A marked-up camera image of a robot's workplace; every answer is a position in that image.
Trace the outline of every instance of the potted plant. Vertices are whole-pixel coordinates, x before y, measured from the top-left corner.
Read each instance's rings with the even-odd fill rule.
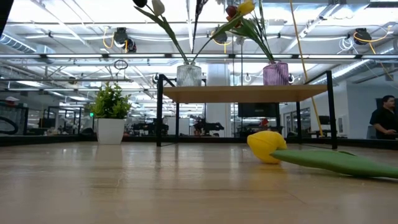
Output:
[[[228,6],[226,8],[228,14],[227,20],[230,21],[236,14],[239,14],[240,11],[250,8],[254,9],[253,0],[245,0],[238,7]],[[236,34],[238,37],[244,37],[255,41],[268,58],[269,65],[265,66],[262,70],[264,85],[288,85],[289,69],[287,63],[276,61],[269,48],[262,1],[259,1],[259,10],[261,14],[260,19],[257,18],[256,13],[254,13],[254,15],[251,14],[252,17],[249,19],[241,18],[237,26],[232,27],[230,32]]]
[[[122,96],[122,88],[115,83],[114,88],[105,83],[99,88],[95,104],[90,110],[98,118],[97,138],[100,144],[120,144],[124,133],[124,119],[130,110],[129,98]]]
[[[200,86],[201,85],[201,68],[198,66],[195,66],[195,59],[198,57],[200,52],[206,47],[206,45],[213,40],[215,37],[218,35],[225,33],[226,31],[230,30],[232,27],[234,27],[240,19],[245,15],[242,13],[237,13],[234,15],[229,22],[226,24],[223,24],[221,27],[217,29],[213,33],[213,35],[208,39],[208,41],[204,44],[204,46],[198,51],[196,56],[192,60],[189,60],[187,56],[185,55],[184,51],[182,50],[180,44],[177,41],[177,38],[175,36],[174,31],[171,29],[169,23],[167,22],[167,19],[163,16],[163,13],[165,12],[165,7],[162,3],[161,0],[152,0],[152,6],[153,8],[149,7],[147,5],[148,0],[133,0],[133,2],[136,4],[135,8],[141,12],[143,15],[147,16],[149,19],[152,19],[154,22],[156,22],[158,25],[161,26],[161,28],[166,31],[167,35],[171,38],[172,42],[174,43],[175,47],[177,50],[180,52],[183,60],[184,60],[184,65],[181,65],[177,68],[177,86]],[[207,0],[197,0],[197,6],[196,6],[196,11],[195,11],[195,31],[193,35],[193,39],[195,40],[195,34],[196,34],[196,26],[197,26],[197,21],[199,18],[199,15],[201,13],[201,10],[203,9],[203,6],[206,4]],[[151,13],[146,12],[142,10],[141,8],[147,7]]]

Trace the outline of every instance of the glass vase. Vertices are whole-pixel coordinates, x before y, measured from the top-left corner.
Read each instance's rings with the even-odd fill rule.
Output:
[[[177,86],[201,86],[201,67],[195,65],[178,66]]]
[[[289,68],[287,63],[276,62],[262,69],[264,85],[289,85]]]

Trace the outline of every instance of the white column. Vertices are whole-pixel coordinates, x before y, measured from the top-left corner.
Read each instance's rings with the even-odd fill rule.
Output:
[[[209,64],[207,71],[207,86],[230,86],[228,64]],[[231,104],[230,103],[207,103],[206,122],[219,122],[224,131],[212,131],[210,134],[218,133],[220,137],[231,137]]]

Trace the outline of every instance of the purple vase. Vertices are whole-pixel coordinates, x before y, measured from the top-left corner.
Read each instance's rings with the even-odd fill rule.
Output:
[[[276,62],[262,69],[264,85],[289,85],[289,68],[287,63]]]

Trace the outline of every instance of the wooden shelf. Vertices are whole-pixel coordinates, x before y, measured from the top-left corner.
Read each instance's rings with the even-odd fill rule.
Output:
[[[303,101],[327,91],[326,85],[167,87],[179,103],[277,103]]]

